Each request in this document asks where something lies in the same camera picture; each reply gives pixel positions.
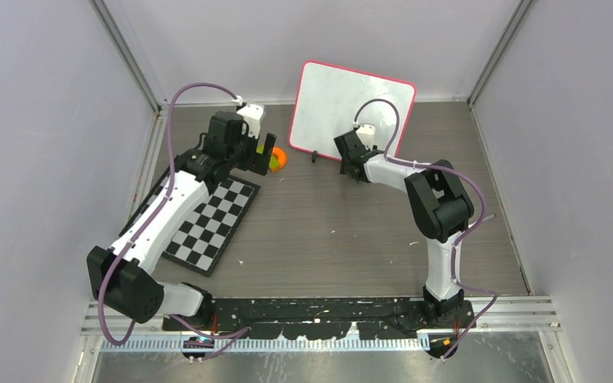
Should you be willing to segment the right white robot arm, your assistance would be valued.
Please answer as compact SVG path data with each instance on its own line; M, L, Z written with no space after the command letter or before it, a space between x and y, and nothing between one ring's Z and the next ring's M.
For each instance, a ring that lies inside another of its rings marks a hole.
M457 281L460 235L469 228L473 202L450 162L420 164L387 156L363 144L357 130L334 138L340 172L358 182L404 192L420 233L426 238L429 272L422 297L425 320L434 327L465 324L464 288Z

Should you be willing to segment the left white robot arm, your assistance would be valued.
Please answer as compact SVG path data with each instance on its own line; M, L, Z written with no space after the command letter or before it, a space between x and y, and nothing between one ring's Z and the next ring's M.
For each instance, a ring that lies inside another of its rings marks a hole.
M263 107L248 103L218 111L200 148L174 159L173 177L145 199L146 209L108 248L94 247L86 262L94 298L137 323L156 314L175 314L194 330L211 323L213 310L204 293L186 284L157 282L152 273L186 216L211 196L232 170L267 174L276 141L269 133L259 151Z

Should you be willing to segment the pink framed whiteboard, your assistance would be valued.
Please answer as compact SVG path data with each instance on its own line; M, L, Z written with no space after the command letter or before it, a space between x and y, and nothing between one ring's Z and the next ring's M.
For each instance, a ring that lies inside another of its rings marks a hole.
M354 127L374 126L363 139L390 155L398 153L417 89L408 81L320 61L302 68L289 145L339 160L334 138Z

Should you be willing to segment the orange green toy block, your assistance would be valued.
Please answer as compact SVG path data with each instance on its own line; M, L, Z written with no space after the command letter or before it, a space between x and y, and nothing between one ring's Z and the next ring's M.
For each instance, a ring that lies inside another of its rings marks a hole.
M276 173L282 170L286 165L287 165L286 152L279 147L273 147L272 152L271 152L271 158L269 161L269 171L271 173Z

